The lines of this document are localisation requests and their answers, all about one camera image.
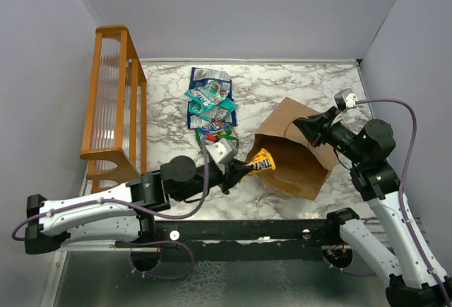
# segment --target paper bag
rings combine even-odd
[[[261,148],[265,148],[275,160],[276,169],[257,176],[288,195],[310,200],[315,200],[338,163],[330,145],[313,148],[291,124],[296,118],[313,114],[318,112],[286,97],[259,126],[253,147],[246,157],[248,162]]]

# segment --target wooden rack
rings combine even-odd
[[[146,78],[126,26],[96,29],[80,158],[91,193],[147,171]]]

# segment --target yellow snack bag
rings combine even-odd
[[[251,161],[246,165],[252,167],[253,169],[246,176],[254,175],[260,171],[266,171],[268,169],[273,171],[276,169],[276,165],[271,157],[271,154],[265,148],[262,148],[256,155],[254,155],[253,159],[251,159]]]

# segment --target marble surface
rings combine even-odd
[[[188,98],[184,92],[192,66],[226,71],[233,80],[233,97],[238,104],[238,159],[246,157],[255,130],[285,97],[320,112],[334,105],[334,94],[343,88],[351,87],[359,99],[365,98],[354,64],[143,65],[148,79],[148,171],[177,155],[188,155],[196,164],[202,163],[195,134],[186,127]],[[369,108],[361,106],[348,111],[343,123],[358,132],[369,118]],[[166,213],[187,213],[194,205],[172,200],[172,209]],[[316,219],[343,207],[351,207],[361,217],[373,216],[354,189],[348,171],[338,165],[315,201],[289,197],[270,186],[264,188],[260,178],[250,176],[229,195],[213,188],[192,219]]]

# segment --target gray wall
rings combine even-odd
[[[78,194],[95,23],[81,0],[1,0],[0,18],[0,306],[33,307],[53,254],[10,235],[27,196]]]
[[[368,97],[409,102],[419,121],[406,190],[437,257],[452,272],[451,0],[397,0],[362,63]],[[397,148],[392,164],[401,170],[411,134],[408,111],[374,106],[393,124]]]
[[[141,58],[364,57],[394,0],[84,0]]]

